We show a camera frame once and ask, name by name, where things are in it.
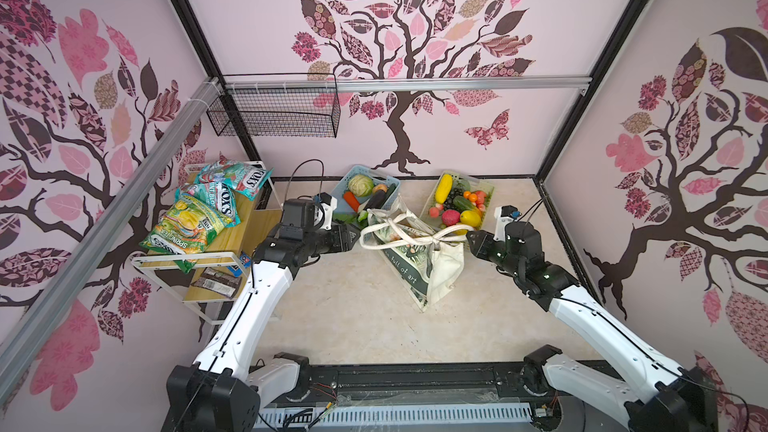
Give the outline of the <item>cream canvas grocery tote bag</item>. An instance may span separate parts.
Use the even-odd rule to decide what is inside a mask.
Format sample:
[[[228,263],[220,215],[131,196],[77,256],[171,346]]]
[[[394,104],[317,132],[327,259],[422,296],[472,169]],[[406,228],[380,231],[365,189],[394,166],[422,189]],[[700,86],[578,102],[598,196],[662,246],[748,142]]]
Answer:
[[[470,230],[461,223],[434,229],[397,198],[389,209],[367,212],[360,245],[388,261],[418,309],[425,312],[453,290],[462,274]]]

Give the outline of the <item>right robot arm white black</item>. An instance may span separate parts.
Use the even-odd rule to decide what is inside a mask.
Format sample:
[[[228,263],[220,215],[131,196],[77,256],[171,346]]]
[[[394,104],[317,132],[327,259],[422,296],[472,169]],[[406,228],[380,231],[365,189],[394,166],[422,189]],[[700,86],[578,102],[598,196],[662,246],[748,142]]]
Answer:
[[[613,368],[590,368],[544,345],[523,360],[521,385],[545,396],[570,394],[629,431],[716,431],[716,388],[699,367],[685,369],[651,347],[595,301],[562,267],[547,261],[540,234],[521,222],[470,231],[470,252],[513,279],[521,292],[569,326]]]

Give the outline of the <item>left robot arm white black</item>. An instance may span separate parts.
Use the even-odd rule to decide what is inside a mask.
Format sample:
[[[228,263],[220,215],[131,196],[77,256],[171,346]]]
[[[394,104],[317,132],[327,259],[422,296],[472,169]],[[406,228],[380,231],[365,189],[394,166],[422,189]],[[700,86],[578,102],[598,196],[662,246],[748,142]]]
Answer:
[[[164,431],[250,431],[264,406],[307,393],[309,361],[282,353],[257,370],[251,362],[277,304],[309,258],[350,251],[360,231],[349,224],[291,232],[278,224],[256,247],[245,290],[210,342],[166,382]]]

